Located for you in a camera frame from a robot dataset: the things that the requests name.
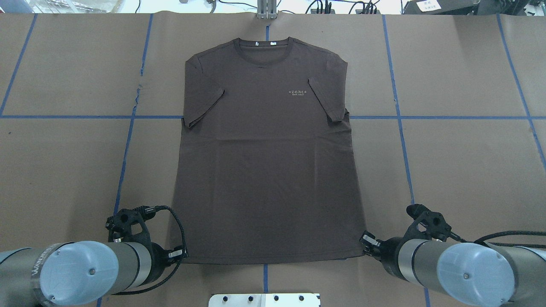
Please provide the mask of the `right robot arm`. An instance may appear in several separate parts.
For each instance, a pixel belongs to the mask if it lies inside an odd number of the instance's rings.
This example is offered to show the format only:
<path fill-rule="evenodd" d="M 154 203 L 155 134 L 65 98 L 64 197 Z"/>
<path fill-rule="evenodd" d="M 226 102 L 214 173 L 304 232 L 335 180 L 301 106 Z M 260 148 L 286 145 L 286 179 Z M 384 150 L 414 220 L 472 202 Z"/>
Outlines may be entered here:
<path fill-rule="evenodd" d="M 422 204 L 406 209 L 413 220 L 402 237 L 379 240 L 363 232 L 363 253 L 391 276 L 443 293 L 474 307 L 543 307 L 546 304 L 545 246 L 495 243 L 512 235 L 544 236 L 544 231 L 505 231 L 467 241 L 443 214 Z"/>

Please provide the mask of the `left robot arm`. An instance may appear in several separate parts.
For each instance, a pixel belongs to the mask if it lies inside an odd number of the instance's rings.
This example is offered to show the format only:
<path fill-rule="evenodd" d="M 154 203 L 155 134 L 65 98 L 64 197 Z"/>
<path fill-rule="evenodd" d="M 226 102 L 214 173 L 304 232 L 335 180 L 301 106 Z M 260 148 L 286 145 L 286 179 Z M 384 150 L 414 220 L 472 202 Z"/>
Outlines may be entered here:
<path fill-rule="evenodd" d="M 164 249 L 146 221 L 167 210 L 182 243 Z M 185 231 L 169 206 L 121 209 L 105 222 L 108 241 L 53 243 L 1 253 L 3 307 L 70 307 L 108 296 L 140 295 L 165 284 L 187 258 Z"/>

